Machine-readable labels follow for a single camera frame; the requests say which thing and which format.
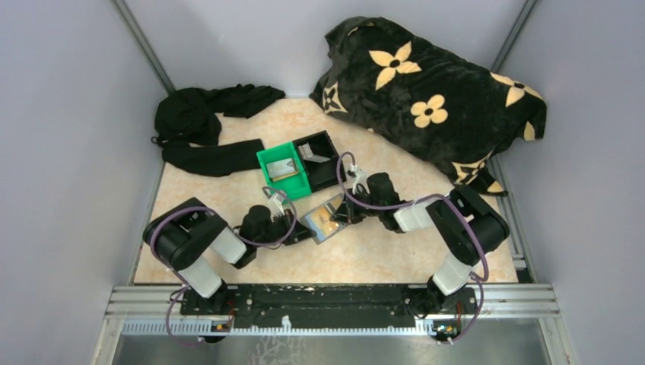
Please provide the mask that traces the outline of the gold VIP card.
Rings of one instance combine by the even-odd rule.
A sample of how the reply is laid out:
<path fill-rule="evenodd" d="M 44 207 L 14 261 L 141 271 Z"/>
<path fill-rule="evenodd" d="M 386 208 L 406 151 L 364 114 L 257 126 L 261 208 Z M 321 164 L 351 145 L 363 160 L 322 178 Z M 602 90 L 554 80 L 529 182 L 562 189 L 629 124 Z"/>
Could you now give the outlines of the gold VIP card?
<path fill-rule="evenodd" d="M 320 236 L 321 240 L 331 236 L 339 228 L 339 223 L 331 219 L 332 215 L 333 211 L 331 205 L 321 205 L 308 215 L 310 223 Z"/>

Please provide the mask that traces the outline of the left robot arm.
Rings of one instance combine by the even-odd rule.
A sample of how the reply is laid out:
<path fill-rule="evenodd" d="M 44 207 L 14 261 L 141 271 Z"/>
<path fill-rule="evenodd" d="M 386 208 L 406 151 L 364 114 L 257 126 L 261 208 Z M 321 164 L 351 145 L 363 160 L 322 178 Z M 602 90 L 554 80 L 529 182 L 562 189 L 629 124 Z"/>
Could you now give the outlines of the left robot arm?
<path fill-rule="evenodd" d="M 289 246 L 313 236 L 290 208 L 253 205 L 234 228 L 200 200 L 190 198 L 150 222 L 142 239 L 153 257 L 199 295 L 200 307 L 217 315 L 226 309 L 228 295 L 224 280 L 205 258 L 208 250 L 241 269 L 261 247 Z"/>

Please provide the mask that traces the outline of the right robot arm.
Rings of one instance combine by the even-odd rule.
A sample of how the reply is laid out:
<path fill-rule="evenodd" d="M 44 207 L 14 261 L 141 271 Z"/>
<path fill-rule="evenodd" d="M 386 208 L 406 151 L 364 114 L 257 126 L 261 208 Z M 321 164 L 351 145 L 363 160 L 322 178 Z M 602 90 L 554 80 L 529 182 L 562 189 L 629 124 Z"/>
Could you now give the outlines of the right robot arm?
<path fill-rule="evenodd" d="M 377 217 L 395 233 L 437 229 L 449 250 L 428 281 L 428 303 L 437 313 L 448 313 L 456 306 L 457 291 L 471 279 L 474 267 L 510 235 L 507 222 L 469 186 L 458 186 L 447 195 L 405 201 L 388 173 L 356 182 L 330 220 L 358 224 L 366 217 Z"/>

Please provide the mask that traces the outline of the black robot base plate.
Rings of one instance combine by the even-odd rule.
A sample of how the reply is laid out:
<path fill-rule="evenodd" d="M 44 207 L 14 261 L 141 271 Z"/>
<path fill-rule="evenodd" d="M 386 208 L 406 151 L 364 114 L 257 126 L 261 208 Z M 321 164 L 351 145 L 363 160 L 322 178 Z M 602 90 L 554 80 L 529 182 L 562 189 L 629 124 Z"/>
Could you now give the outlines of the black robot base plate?
<path fill-rule="evenodd" d="M 187 291 L 184 316 L 232 317 L 238 329 L 411 329 L 427 315 L 473 314 L 475 291 L 463 288 L 444 297 L 424 284 L 230 284 L 212 298 Z"/>

